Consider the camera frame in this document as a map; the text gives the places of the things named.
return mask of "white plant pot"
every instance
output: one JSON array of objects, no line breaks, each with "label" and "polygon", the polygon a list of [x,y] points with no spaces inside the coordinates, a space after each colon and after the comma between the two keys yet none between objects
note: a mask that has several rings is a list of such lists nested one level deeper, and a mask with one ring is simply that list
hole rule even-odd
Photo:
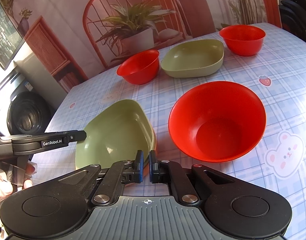
[{"label": "white plant pot", "polygon": [[153,30],[148,28],[136,35],[121,40],[124,51],[136,54],[154,47]]}]

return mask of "window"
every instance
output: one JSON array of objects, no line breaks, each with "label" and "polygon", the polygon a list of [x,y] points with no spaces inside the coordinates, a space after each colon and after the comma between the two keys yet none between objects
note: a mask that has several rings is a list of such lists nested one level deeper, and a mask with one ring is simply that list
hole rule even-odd
[{"label": "window", "polygon": [[22,38],[0,4],[0,66],[8,67]]}]

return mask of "blue plaid tablecloth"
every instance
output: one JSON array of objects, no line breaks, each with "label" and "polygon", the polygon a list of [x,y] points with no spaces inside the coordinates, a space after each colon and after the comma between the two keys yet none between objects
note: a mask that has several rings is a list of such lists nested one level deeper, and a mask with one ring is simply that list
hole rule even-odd
[{"label": "blue plaid tablecloth", "polygon": [[[65,98],[47,131],[83,129],[108,106],[121,99],[140,103],[157,135],[158,158],[190,168],[202,163],[283,195],[293,217],[285,237],[306,239],[306,43],[273,25],[256,24],[267,36],[261,51],[240,57],[225,46],[224,63],[213,75],[174,79],[160,70],[145,85],[131,85],[116,75],[116,69],[101,73],[74,87]],[[194,40],[218,39],[218,33]],[[174,46],[160,50],[160,60]],[[168,133],[168,117],[176,100],[189,89],[211,81],[233,81],[253,90],[262,100],[267,126],[260,143],[245,156],[227,163],[203,163],[182,153]],[[75,169],[76,144],[36,154],[34,183],[41,183]],[[125,195],[166,195],[166,185],[143,183],[125,188]]]}]

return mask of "pink strawberry sticker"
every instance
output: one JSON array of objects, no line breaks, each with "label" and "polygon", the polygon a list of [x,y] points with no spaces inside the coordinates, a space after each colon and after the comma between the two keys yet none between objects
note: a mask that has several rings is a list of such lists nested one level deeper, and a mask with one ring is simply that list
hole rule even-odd
[{"label": "pink strawberry sticker", "polygon": [[272,83],[271,79],[268,78],[267,76],[260,76],[259,81],[261,82],[262,85],[269,87]]}]

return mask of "silver bolt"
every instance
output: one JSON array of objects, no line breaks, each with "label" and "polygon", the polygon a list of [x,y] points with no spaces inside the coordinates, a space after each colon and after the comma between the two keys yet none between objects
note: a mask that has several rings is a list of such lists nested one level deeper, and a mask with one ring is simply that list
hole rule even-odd
[{"label": "silver bolt", "polygon": [[182,200],[186,203],[195,203],[197,201],[197,196],[195,195],[184,195]]},{"label": "silver bolt", "polygon": [[104,194],[96,195],[94,197],[94,201],[98,202],[100,204],[105,204],[105,203],[109,202],[109,200],[110,200],[109,196],[104,195]]}]

